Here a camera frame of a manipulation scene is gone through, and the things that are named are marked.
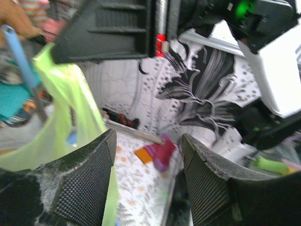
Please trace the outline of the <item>green trash bag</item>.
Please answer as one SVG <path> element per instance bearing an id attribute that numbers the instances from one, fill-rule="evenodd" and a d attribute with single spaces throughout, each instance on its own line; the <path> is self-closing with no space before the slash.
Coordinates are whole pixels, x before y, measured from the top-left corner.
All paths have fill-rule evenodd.
<path id="1" fill-rule="evenodd" d="M 34 67 L 53 98 L 53 112 L 34 139 L 9 150 L 0 148 L 0 170 L 34 170 L 89 144 L 106 129 L 85 76 L 76 64 L 56 64 L 53 43 L 34 58 Z"/>

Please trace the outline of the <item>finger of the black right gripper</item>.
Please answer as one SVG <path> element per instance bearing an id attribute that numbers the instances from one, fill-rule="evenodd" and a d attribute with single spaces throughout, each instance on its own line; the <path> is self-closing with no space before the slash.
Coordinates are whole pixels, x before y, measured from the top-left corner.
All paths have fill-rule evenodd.
<path id="1" fill-rule="evenodd" d="M 141 59 L 155 55 L 154 0 L 86 0 L 57 35 L 55 63 Z"/>

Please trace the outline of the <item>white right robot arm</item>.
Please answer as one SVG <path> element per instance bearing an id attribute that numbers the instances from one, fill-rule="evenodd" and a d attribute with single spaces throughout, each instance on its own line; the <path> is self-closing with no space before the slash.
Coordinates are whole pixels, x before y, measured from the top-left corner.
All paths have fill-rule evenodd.
<path id="1" fill-rule="evenodd" d="M 51 48 L 57 64 L 161 57 L 189 29 L 208 37 L 225 21 L 261 92 L 237 125 L 245 144 L 278 145 L 301 127 L 301 79 L 293 29 L 297 0 L 87 0 Z"/>

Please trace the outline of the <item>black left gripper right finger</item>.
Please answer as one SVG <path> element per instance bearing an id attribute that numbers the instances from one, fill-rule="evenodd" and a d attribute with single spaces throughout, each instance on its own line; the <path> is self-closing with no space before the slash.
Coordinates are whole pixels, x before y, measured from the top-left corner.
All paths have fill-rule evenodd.
<path id="1" fill-rule="evenodd" d="M 301 174 L 273 177 L 233 163 L 189 134 L 181 140 L 196 226 L 298 226 Z"/>

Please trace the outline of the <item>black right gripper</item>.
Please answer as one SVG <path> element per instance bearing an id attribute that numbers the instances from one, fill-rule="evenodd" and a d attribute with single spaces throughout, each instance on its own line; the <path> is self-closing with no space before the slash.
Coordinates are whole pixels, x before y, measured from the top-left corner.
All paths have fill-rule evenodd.
<path id="1" fill-rule="evenodd" d="M 214 26 L 224 19 L 224 0 L 152 0 L 150 21 L 150 56 L 156 54 L 159 24 L 163 23 L 168 40 L 179 37 L 189 29 L 209 37 Z"/>

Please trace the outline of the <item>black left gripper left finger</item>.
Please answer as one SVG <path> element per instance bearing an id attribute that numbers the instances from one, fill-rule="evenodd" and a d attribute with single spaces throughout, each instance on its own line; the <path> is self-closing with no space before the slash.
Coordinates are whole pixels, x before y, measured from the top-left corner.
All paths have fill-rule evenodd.
<path id="1" fill-rule="evenodd" d="M 100 226 L 115 160 L 117 135 L 89 144 L 34 170 L 1 170 L 3 226 Z"/>

